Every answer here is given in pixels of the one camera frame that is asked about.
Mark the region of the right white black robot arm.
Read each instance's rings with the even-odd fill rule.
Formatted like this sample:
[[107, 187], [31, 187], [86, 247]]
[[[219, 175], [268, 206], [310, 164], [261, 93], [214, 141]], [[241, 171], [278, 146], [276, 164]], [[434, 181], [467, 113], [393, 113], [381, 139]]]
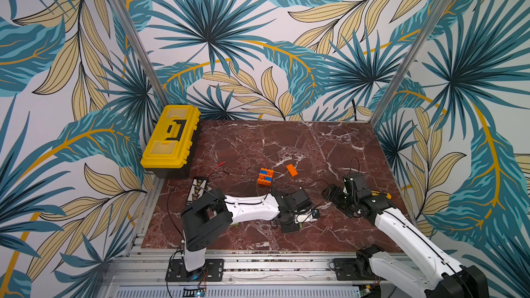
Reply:
[[485, 274], [475, 266], [464, 266], [422, 234], [384, 193], [368, 188], [361, 173], [343, 178], [344, 186], [330, 184], [323, 191], [349, 218], [363, 218], [392, 239], [415, 264], [411, 268], [380, 246], [356, 252], [353, 259], [334, 259], [332, 267], [339, 280], [349, 275], [360, 280], [390, 281], [410, 297], [488, 297]]

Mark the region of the yellow black toolbox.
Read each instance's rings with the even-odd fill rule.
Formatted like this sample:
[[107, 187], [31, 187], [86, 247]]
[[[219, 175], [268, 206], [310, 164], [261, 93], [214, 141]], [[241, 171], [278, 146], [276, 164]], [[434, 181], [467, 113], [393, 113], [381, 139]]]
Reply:
[[142, 155], [142, 167], [160, 179], [186, 179], [200, 134], [200, 110], [191, 105], [164, 107]]

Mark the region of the left aluminium corner post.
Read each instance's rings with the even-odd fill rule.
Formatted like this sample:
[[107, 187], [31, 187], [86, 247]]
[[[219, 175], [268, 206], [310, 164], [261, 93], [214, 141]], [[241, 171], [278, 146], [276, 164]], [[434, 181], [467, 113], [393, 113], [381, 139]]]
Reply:
[[117, 19], [124, 30], [124, 34], [130, 41], [131, 47], [137, 55], [137, 59], [141, 63], [141, 66], [144, 69], [154, 93], [157, 95], [162, 107], [168, 106], [168, 99], [162, 89], [162, 85], [154, 66], [152, 65], [152, 62], [150, 61], [149, 56], [141, 42], [136, 27], [131, 19], [128, 9], [126, 8], [125, 2], [122, 0], [109, 0], [109, 3], [115, 10], [115, 14], [117, 15]]

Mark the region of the right aluminium corner post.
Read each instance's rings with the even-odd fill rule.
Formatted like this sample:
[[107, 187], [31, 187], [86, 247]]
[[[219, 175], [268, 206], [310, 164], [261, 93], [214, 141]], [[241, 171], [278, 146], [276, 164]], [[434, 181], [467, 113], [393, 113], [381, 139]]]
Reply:
[[393, 95], [397, 92], [402, 80], [404, 79], [406, 73], [409, 71], [411, 64], [414, 62], [415, 57], [421, 50], [424, 43], [428, 40], [429, 36], [433, 32], [433, 29], [436, 27], [438, 22], [442, 19], [444, 12], [451, 4], [452, 0], [437, 0], [433, 6], [432, 13], [428, 15], [423, 23], [421, 29], [419, 29], [418, 36], [415, 38], [414, 42], [411, 44], [411, 48], [407, 52], [403, 62], [400, 64], [394, 78], [388, 84], [385, 94], [382, 95], [378, 106], [373, 112], [372, 117], [369, 120], [369, 123], [372, 127], [375, 127], [381, 121], [381, 118], [386, 110], [386, 107], [391, 102]]

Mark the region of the aluminium corner post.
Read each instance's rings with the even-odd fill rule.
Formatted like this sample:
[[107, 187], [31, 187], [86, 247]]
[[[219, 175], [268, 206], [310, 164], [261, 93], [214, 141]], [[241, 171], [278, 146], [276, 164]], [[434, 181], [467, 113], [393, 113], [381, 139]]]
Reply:
[[141, 63], [141, 66], [144, 69], [154, 93], [157, 95], [162, 107], [168, 106], [168, 99], [162, 89], [162, 85], [154, 66], [152, 65], [152, 62], [150, 61], [149, 56], [141, 42], [136, 27], [131, 19], [128, 9], [126, 8], [125, 2], [122, 0], [109, 0], [109, 3], [115, 10], [115, 14], [117, 15], [117, 19], [124, 30], [124, 34], [130, 41], [131, 47], [137, 55], [137, 59]]
[[372, 127], [375, 127], [381, 121], [381, 118], [386, 110], [386, 107], [391, 102], [393, 95], [397, 92], [402, 80], [404, 79], [406, 73], [409, 71], [411, 64], [414, 62], [415, 57], [421, 50], [424, 43], [428, 40], [429, 36], [433, 32], [433, 29], [436, 27], [438, 22], [442, 19], [444, 12], [451, 4], [452, 0], [437, 0], [433, 6], [432, 13], [428, 15], [423, 23], [421, 29], [419, 29], [418, 36], [415, 38], [414, 42], [411, 44], [411, 48], [407, 52], [403, 62], [400, 64], [394, 78], [388, 84], [385, 94], [382, 95], [378, 106], [373, 112], [372, 117], [369, 120], [369, 123]]

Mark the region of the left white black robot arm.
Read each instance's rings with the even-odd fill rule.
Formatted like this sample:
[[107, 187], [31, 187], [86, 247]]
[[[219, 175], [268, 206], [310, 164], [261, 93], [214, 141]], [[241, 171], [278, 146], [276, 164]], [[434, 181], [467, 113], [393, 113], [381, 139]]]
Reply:
[[229, 226], [243, 222], [278, 222], [283, 233], [300, 229], [320, 218], [306, 190], [293, 193], [270, 190], [257, 197], [233, 197], [220, 189], [206, 191], [181, 213], [186, 275], [196, 278], [204, 270], [206, 250]]

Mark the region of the yellow utility knife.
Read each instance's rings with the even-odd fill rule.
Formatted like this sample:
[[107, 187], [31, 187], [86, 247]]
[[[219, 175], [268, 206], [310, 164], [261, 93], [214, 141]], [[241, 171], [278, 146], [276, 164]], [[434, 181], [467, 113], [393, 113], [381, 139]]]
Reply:
[[371, 191], [371, 196], [372, 197], [382, 197], [382, 198], [386, 198], [386, 199], [391, 199], [391, 195], [389, 193], [383, 193], [383, 192], [375, 191], [375, 190]]

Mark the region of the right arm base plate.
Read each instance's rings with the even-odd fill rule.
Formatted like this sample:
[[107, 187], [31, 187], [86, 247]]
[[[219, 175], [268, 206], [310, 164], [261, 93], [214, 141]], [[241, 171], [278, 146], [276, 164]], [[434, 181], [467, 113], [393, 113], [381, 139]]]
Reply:
[[369, 262], [357, 258], [335, 258], [328, 263], [328, 267], [335, 272], [338, 281], [380, 281], [384, 278], [377, 276], [371, 269]]

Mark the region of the orange lego brick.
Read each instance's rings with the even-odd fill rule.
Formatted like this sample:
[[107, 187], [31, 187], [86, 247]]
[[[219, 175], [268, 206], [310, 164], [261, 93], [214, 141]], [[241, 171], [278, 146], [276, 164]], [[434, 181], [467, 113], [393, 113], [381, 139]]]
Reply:
[[261, 175], [268, 175], [268, 176], [273, 176], [274, 175], [274, 171], [270, 170], [270, 169], [267, 169], [267, 168], [261, 168], [259, 173]]
[[260, 178], [258, 179], [258, 184], [262, 186], [271, 186], [272, 179], [270, 177]]
[[292, 176], [292, 177], [296, 177], [299, 175], [298, 171], [296, 170], [295, 166], [293, 164], [288, 164], [286, 166], [287, 168], [287, 171], [288, 173]]

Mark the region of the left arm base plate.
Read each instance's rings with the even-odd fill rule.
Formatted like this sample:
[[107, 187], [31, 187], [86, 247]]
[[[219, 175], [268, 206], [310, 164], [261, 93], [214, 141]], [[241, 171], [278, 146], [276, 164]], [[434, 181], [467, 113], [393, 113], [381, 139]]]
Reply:
[[183, 259], [171, 259], [168, 264], [165, 281], [168, 283], [191, 283], [199, 281], [221, 282], [224, 274], [223, 259], [207, 259], [205, 265], [188, 272]]

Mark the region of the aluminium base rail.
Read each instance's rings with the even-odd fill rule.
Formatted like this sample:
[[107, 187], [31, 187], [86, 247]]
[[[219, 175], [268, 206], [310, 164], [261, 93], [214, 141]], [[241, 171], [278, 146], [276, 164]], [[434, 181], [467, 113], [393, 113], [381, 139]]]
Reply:
[[[404, 253], [390, 253], [415, 268]], [[144, 251], [119, 257], [109, 266], [98, 297], [361, 297], [365, 290], [381, 297], [410, 297], [390, 281], [338, 281], [328, 263], [354, 258], [343, 252], [210, 251], [206, 259], [223, 259], [221, 282], [168, 283], [171, 252]]]

